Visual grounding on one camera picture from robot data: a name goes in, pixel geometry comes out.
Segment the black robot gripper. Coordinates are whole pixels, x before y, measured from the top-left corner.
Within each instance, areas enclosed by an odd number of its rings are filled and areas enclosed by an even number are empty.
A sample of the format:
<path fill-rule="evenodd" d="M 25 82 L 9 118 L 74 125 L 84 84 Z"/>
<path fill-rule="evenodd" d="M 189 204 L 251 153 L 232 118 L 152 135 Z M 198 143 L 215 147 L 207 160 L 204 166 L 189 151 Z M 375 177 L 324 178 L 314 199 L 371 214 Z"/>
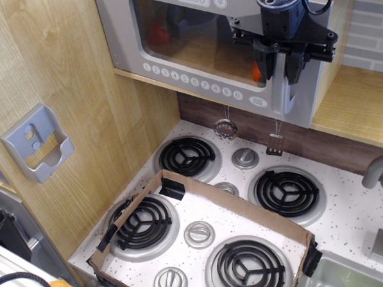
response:
<path fill-rule="evenodd" d="M 245 21 L 234 19 L 231 27 L 235 32 L 234 42 L 253 44 L 253 57 L 266 80 L 273 76 L 278 48 L 286 52 L 290 50 L 285 58 L 285 75 L 289 85 L 298 83 L 310 58 L 326 62 L 333 60 L 337 34 L 312 19 L 327 12 L 332 0 L 327 0 L 319 10 L 311 9 L 309 0 L 256 2 L 260 14 L 249 16 Z M 297 45 L 306 49 L 293 49 Z"/>

